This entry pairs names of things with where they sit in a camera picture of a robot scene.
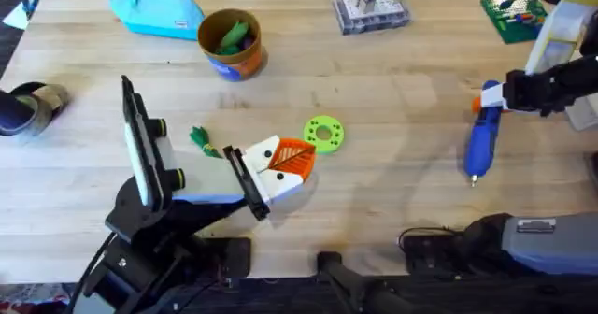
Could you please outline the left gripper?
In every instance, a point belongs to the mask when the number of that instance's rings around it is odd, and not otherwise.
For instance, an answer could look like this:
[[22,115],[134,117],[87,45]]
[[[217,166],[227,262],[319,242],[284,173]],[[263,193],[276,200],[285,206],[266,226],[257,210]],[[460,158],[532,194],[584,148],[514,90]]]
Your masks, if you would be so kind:
[[297,138],[271,136],[247,148],[245,159],[260,171],[262,196],[241,151],[231,146],[216,150],[205,128],[194,126],[190,132],[199,153],[175,150],[164,120],[156,120],[152,130],[161,133],[155,144],[164,169],[179,180],[171,185],[175,200],[199,206],[245,204],[259,221],[270,213],[267,204],[294,193],[305,183],[315,163],[315,147]]

